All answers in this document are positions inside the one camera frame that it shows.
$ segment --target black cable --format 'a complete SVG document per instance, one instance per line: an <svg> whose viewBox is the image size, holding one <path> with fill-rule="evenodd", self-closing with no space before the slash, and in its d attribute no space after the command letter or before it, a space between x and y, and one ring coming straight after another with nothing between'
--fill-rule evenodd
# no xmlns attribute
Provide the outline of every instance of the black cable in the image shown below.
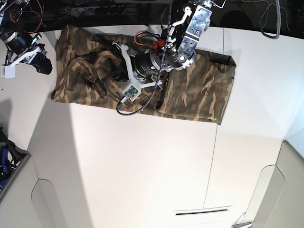
<svg viewBox="0 0 304 228"><path fill-rule="evenodd" d="M55 23L51 24L50 26L48 26L47 28L49 29L50 27L52 27L53 25L57 24L59 21L61 21L63 18L65 18L66 16L70 16L71 13L66 14L65 16L63 16L62 18L60 18L59 20L57 20Z"/></svg>
<svg viewBox="0 0 304 228"><path fill-rule="evenodd" d="M154 33L150 33L150 32L148 32L148 33L143 32L143 33L138 34L136 36L135 40L137 41L138 39L140 40L141 38L144 38L144 37L153 37L157 40L159 40L161 38L161 36L159 34L154 34Z"/></svg>
<svg viewBox="0 0 304 228"><path fill-rule="evenodd" d="M162 75L162 67L163 67L163 63L165 61L165 55L166 55L166 50L167 50L167 45L168 45L168 39L169 39L169 32L170 32L170 27L171 27L171 12L172 12L172 4L173 4L173 1L170 3L170 6L169 6L169 14L168 14L168 28L167 28L167 37L166 37L166 41L165 41L165 46L163 48L163 53L162 53L162 56L161 56L161 65L160 65L160 70L158 72L158 76L157 76L157 79L156 79L156 82L155 82L155 87L153 89L153 92L149 98L149 100L146 102L146 104L141 107L140 109L138 109L137 111L135 112L132 112L132 113L121 113L119 111L119 106L122 105L122 100L125 99L125 96L122 97L122 99L118 102L117 106L116 106L116 111L118 112L118 114L120 115L125 115L125 116L129 116L129 115L134 115L134 114L137 114L139 113L140 111L142 111L145 107L147 107L147 105L150 103L150 101L153 99L155 93L156 93L156 90L157 90L157 87L158 87L158 82L161 78L161 75Z"/></svg>
<svg viewBox="0 0 304 228"><path fill-rule="evenodd" d="M142 35L142 34L150 34L150 35L154 35L154 36L156 36L156 37L161 37L160 34L151 33L151 32L148 32L148 31L144 31L144 32L139 33L139 34L137 34L137 35L139 36L139 35Z"/></svg>
<svg viewBox="0 0 304 228"><path fill-rule="evenodd" d="M281 31L281 9L280 9L280 2L279 0L275 0L275 3L276 3L276 24L277 24L277 28L276 28L276 35L275 36L270 36L268 34L266 34L264 32L264 29L263 29L263 22L262 22L262 16L261 16L261 13L260 13L260 10L257 6L257 2L256 0L252 0L253 3L255 4L255 7L256 7L256 12L258 14L258 17L259 17L259 21L258 21L258 25L260 27L260 30L261 30L261 33L267 37L267 38L270 38L270 39L278 39L279 36L280 36L280 31Z"/></svg>

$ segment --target power strip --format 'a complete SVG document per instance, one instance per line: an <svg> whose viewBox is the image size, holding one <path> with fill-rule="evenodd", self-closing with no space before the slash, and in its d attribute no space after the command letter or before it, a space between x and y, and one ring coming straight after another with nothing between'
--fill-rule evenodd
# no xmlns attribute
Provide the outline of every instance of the power strip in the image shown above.
<svg viewBox="0 0 304 228"><path fill-rule="evenodd" d="M75 17L81 16L93 16L93 15L122 15L124 14L124 7L119 7L117 5L110 6L91 6L91 7L77 7L71 8L70 14Z"/></svg>

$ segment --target gray cable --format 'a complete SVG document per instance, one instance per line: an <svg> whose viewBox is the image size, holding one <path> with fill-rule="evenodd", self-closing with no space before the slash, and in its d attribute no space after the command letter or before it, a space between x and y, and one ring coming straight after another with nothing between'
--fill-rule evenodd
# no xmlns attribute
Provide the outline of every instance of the gray cable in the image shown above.
<svg viewBox="0 0 304 228"><path fill-rule="evenodd" d="M276 35L275 36L270 36L268 34L266 34L263 30L263 22L262 22L262 16L260 14L260 11L258 10L258 7L257 7L257 1L256 0L253 0L255 6L256 6L256 10L257 10L257 13L259 15L259 27L260 27L260 30L261 30L261 33L267 37L267 38L270 38L270 39L278 39L280 37L280 32L281 32L281 8L280 8L280 0L275 0L275 9L276 9Z"/></svg>
<svg viewBox="0 0 304 228"><path fill-rule="evenodd" d="M12 5L14 5L17 1L19 0L14 0L10 5L8 5L7 7L5 7L3 10L0 11L0 14L6 10L8 10Z"/></svg>
<svg viewBox="0 0 304 228"><path fill-rule="evenodd" d="M247 1L247 0L240 0L240 1L241 1L241 2L244 2L244 3L254 3L253 1ZM266 15L265 23L262 24L262 26L263 26L263 28L264 28L265 25L267 24L268 14L269 14L269 9L270 9L270 7L271 7L271 6L276 7L276 5L273 4L273 3L269 3L269 2L266 1L266 0L258 0L258 1L256 1L256 3L260 3L260 2L264 2L264 3L267 4L266 9L265 9L264 13L263 13L262 16L261 16L261 18L263 18L263 17ZM284 10L284 11L285 11L285 14L286 14L286 27L287 27L287 29L290 31L290 28L289 28L289 26L288 26L288 13L287 13L287 10L286 10L284 7L281 7L281 10Z"/></svg>
<svg viewBox="0 0 304 228"><path fill-rule="evenodd" d="M166 55L166 50L167 50L167 45L168 45L168 39L169 39L169 31L170 31L170 27L171 27L171 12L172 12L172 4L173 4L173 1L170 3L170 6L169 6L169 14L168 14L168 27L167 27L167 38L166 38L166 41L165 41L165 45L164 45L164 48L163 48L163 53L162 53L162 56L161 56L161 65L160 65L160 70L158 72L158 76L157 76L157 79L156 79L156 82L155 82L155 87L153 89L153 92L149 98L149 100L146 102L146 104L141 107L140 109L138 109L137 111L133 112L133 113L121 113L119 111L119 106L122 105L122 100L125 99L125 96L122 97L122 99L118 102L117 106L116 106L116 111L120 114L120 115L125 115L125 116L128 116L128 115L134 115L134 114L137 114L139 113L140 111L142 111L145 107L147 107L147 105L150 103L150 101L153 99L154 95L155 95L155 92L157 90L157 87L158 87L158 82L162 76L162 67L163 67L163 63L165 61L165 55Z"/></svg>

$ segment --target wire bundle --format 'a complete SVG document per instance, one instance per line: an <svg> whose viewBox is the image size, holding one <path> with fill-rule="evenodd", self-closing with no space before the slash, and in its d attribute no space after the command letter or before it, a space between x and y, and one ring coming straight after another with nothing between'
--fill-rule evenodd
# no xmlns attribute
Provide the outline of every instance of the wire bundle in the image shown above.
<svg viewBox="0 0 304 228"><path fill-rule="evenodd" d="M262 27L263 27L263 28L264 28L264 27L266 26L266 24L267 24L268 14L269 14L270 7L271 7L271 6L274 6L274 7L276 6L275 4L269 3L269 2L266 1L266 0L258 0L258 1L255 1L255 2L254 2L254 1L247 1L247 0L240 0L240 1L241 1L241 2L244 2L244 3L260 3L260 2L264 2L264 3L267 4L267 7L266 7L266 9L264 10L264 13L261 15L261 19L263 19L263 18L266 16L264 24L263 24L263 22L262 22ZM287 13L287 10L286 10L284 7L281 7L280 9L285 11L285 14L286 14L286 27L287 27L287 29L290 31L290 28L289 28L289 26L288 26L288 13Z"/></svg>
<svg viewBox="0 0 304 228"><path fill-rule="evenodd" d="M39 23L37 24L37 26L36 26L32 31L30 31L30 32L25 32L25 33L32 34L32 33L37 32L41 26L43 26L43 27L45 27L45 28L47 27L47 26L42 22L42 18L43 18L43 14L44 14L44 4L43 4L43 1L42 1L42 0L41 0L41 3L39 2L39 0L37 0L37 4L38 4L38 6L39 6L39 8L40 8L40 14L32 9L30 3L28 4L30 10L27 10L27 11L26 11L26 10L23 10L27 5L26 5L24 8L21 9L21 10L22 10L22 13L35 13L35 14L39 17ZM19 20L19 18L20 18L20 15L19 15L19 18L16 18L16 12L14 11L14 9L11 9L10 12L9 12L9 18L10 18L10 20L11 20L13 23L17 24L17 23L18 23L18 20Z"/></svg>
<svg viewBox="0 0 304 228"><path fill-rule="evenodd" d="M264 30L263 30L263 22L262 22L263 16L261 16L261 14L260 14L260 11L259 11L259 9L258 9L258 7L257 7L257 4L256 4L256 3L257 3L256 0L253 0L253 2L254 2L254 4L255 4L255 6L256 6L257 13L258 13L258 15L259 15L259 17L260 17L258 24L259 24L261 33L262 33L265 37L267 37L267 38L270 38L270 39L278 39L278 38L280 37L280 32L281 32L281 8L280 8L280 0L275 0L275 3L276 3L276 4L275 4L275 9L276 9L276 35L275 35L275 36L270 36L270 35L268 35L268 34L266 34L266 33L264 32Z"/></svg>
<svg viewBox="0 0 304 228"><path fill-rule="evenodd" d="M159 34L155 34L155 33L151 33L151 32L148 32L148 31L139 31L136 33L136 35L134 36L134 42L135 44L139 45L139 46L143 46L143 47L146 47L148 48L147 45L143 44L141 41L140 41L140 38L143 38L143 37L153 37L157 40L159 40L161 38L161 36Z"/></svg>

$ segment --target blue object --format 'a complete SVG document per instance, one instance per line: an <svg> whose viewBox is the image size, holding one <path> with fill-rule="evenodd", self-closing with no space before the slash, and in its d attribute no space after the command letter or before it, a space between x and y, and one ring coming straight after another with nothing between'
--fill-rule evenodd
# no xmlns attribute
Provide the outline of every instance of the blue object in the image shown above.
<svg viewBox="0 0 304 228"><path fill-rule="evenodd" d="M8 181L7 179L0 181L0 190L3 189L7 181Z"/></svg>
<svg viewBox="0 0 304 228"><path fill-rule="evenodd" d="M9 173L9 169L8 169L7 165L5 164L7 159L8 159L8 154L9 154L8 149L3 149L2 150L2 157L1 157L1 165L0 166L3 168L4 173Z"/></svg>

